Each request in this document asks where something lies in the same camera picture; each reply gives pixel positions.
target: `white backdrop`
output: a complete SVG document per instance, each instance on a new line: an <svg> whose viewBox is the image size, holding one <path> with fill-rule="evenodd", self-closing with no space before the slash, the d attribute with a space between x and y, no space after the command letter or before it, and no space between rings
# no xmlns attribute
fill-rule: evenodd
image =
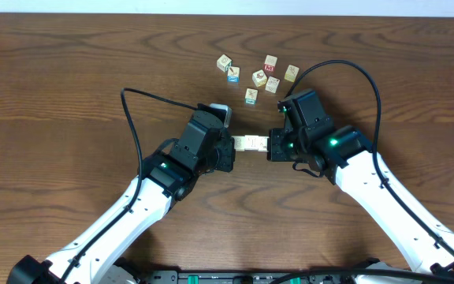
<svg viewBox="0 0 454 284"><path fill-rule="evenodd" d="M0 12L454 17L454 0L0 0Z"/></svg>

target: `tabletop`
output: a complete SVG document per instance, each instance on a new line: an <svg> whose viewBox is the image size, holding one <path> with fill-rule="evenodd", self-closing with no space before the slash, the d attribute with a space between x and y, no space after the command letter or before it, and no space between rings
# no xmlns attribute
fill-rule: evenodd
<svg viewBox="0 0 454 284"><path fill-rule="evenodd" d="M240 82L216 66L226 54ZM251 75L277 57L276 94ZM136 176L123 87L233 109L233 135L282 126L276 103L329 59L363 66L381 92L379 151L393 173L454 230L454 19L0 14L0 282L24 255L44 260L87 229ZM315 89L337 125L372 139L376 104L362 74L331 65ZM143 154L179 137L188 109L139 95L128 105ZM375 221L326 179L238 152L231 173L192 193L125 253L141 268L279 271L348 266L373 256L407 267Z"/></svg>

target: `green connector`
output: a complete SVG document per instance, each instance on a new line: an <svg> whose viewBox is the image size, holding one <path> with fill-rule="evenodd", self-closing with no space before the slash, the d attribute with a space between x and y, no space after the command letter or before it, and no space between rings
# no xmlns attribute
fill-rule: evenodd
<svg viewBox="0 0 454 284"><path fill-rule="evenodd" d="M199 276L188 276L188 284L199 284Z"/></svg>

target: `cable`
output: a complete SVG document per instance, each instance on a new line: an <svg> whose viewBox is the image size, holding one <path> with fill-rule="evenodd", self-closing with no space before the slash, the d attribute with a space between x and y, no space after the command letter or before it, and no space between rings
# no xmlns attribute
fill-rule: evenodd
<svg viewBox="0 0 454 284"><path fill-rule="evenodd" d="M376 170L376 173L378 174L379 179L381 180L381 184L388 190L390 195L392 195L393 199L406 211L406 213L411 216L415 220L418 225L422 227L423 230L425 230L436 242L436 244L440 245L446 252L449 252L450 255L454 257L454 250L451 248L446 241L438 236L430 227L428 227L414 212L411 210L405 202L402 201L401 198L396 194L396 192L392 189L390 184L388 183L388 179L383 177L383 173L381 172L381 169L379 168L378 164L378 137L379 137L379 128L381 125L381 96L379 95L379 90L378 87L376 86L376 83L374 82L374 79L369 75L369 73L359 65L356 65L353 62L349 62L347 60L329 60L326 62L318 63L317 65L314 65L310 67L308 70L306 70L300 77L294 82L294 84L291 86L290 90L288 90L287 95L285 96L288 97L289 95L292 94L294 88L296 85L311 71L320 68L325 65L329 64L345 64L345 65L350 65L351 67L357 69L360 71L368 80L370 83L370 86L372 86L374 90L374 95L376 96L376 107L377 107L377 112L376 112L376 125L374 127L374 139L372 143L372 159L374 163L374 168Z"/></svg>
<svg viewBox="0 0 454 284"><path fill-rule="evenodd" d="M71 273L71 271L73 270L73 268L78 265L80 263L80 259L82 258L82 256L87 252L87 250L100 238L103 236L104 233L106 233L113 225L115 225L115 223L118 222L118 220L120 220L122 217L124 217L124 215L131 211L131 208L132 208L132 205L134 205L134 203L136 202L137 198L138 198L138 195L140 194L140 190L141 190L141 183L143 181L143 153L141 151L141 146L140 146L140 140L138 139L138 134L136 133L136 128L134 127L134 123L132 122L132 118L131 118L131 114L129 113L129 108L127 107L127 103L125 102L125 91L128 91L128 92L135 92L137 94L141 94L141 95L146 95L146 96L149 96L153 99L158 99L162 102L165 102L165 103L170 103L172 105L175 105L175 106L179 106L179 107L186 107L188 109L191 109L191 110L197 110L195 107L193 106L189 106L187 104L184 104L184 103L177 103L177 102L174 102L170 99L164 99L164 98L161 98L159 96L156 96L156 95L152 95L151 93L147 93L147 92L143 92L143 91L140 91L140 90L136 90L136 89L133 89L133 88L122 88L122 91L120 93L120 97L121 97L121 100L122 100L122 106L124 107L124 113L125 113L125 117L127 118L127 123L129 123L129 128L131 129L131 133L132 133L132 138L134 139L134 144L136 145L136 152L137 152L137 155L138 155L138 164L139 164L139 173L138 173L138 183L136 185L136 191L134 192L134 196L132 196L132 199L129 201L129 203L124 207L124 210L122 210L122 212L120 212L120 214L117 215L117 217L115 217L113 220L111 220L111 222L108 223L108 225L106 225L104 228L102 228L102 230L99 231L99 233L97 233L81 250L80 252L78 252L78 254L76 254L76 256L73 257L73 259L71 260L71 263L69 263L69 266L66 268L66 270L64 271L64 273L62 274L62 277L61 279L59 280L59 284L64 284L65 283L65 280L68 278L69 274ZM166 140L164 142L165 143L170 143L170 142L174 142L174 139L172 140Z"/></svg>
<svg viewBox="0 0 454 284"><path fill-rule="evenodd" d="M424 275L411 271L393 271L388 269L366 269L366 268L326 268L316 269L305 272L291 273L273 280L270 284L281 284L283 282L292 280L294 278L310 277L316 275L372 275L372 276L385 276L395 278L412 279L416 281L424 281L425 283L446 283L454 284L454 279L447 277L440 277L435 275Z"/></svg>

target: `row of white cubes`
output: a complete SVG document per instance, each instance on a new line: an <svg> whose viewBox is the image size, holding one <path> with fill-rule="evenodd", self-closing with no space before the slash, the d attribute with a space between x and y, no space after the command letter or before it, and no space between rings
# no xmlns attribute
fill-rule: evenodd
<svg viewBox="0 0 454 284"><path fill-rule="evenodd" d="M273 72L276 68L277 57L272 55L266 56L266 61L264 62L264 69L268 72ZM239 82L240 81L240 68L232 66L233 60L227 55L223 54L217 60L217 67L223 72L227 72L227 80L229 82ZM299 68L294 65L289 65L285 73L285 79L291 82L294 82L297 77ZM266 91L276 93L277 86L280 84L280 80L274 77L269 77L267 79L266 74L263 70L259 70L253 73L251 79L255 83L255 86L261 87L264 84L266 85ZM257 102L258 90L248 88L244 97L245 103L255 104Z"/></svg>

